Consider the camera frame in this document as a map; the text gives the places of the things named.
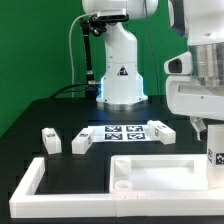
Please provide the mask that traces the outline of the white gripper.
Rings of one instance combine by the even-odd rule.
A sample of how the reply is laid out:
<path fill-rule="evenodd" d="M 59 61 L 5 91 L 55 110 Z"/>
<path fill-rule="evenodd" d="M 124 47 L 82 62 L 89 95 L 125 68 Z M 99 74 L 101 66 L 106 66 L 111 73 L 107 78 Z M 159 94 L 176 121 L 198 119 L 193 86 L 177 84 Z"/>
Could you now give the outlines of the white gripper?
<path fill-rule="evenodd" d="M 189 51 L 164 63 L 166 98 L 173 114 L 190 116 L 199 141 L 207 140 L 207 128 L 202 118 L 224 120 L 224 87 L 205 87 L 193 73 Z"/>

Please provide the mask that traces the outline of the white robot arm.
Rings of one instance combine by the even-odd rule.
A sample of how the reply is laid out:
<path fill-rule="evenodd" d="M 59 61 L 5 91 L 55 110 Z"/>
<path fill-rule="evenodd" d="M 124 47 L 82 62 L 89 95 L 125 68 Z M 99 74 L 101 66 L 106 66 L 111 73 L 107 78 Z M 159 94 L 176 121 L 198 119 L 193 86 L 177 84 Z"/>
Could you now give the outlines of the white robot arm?
<path fill-rule="evenodd" d="M 168 108 L 188 116 L 197 132 L 203 121 L 224 121 L 224 0 L 167 0 L 170 28 L 188 51 L 164 64 Z M 137 72 L 137 40 L 122 24 L 155 13 L 159 0 L 82 0 L 92 32 L 105 38 L 106 73 L 98 104 L 130 108 L 146 99 Z"/>

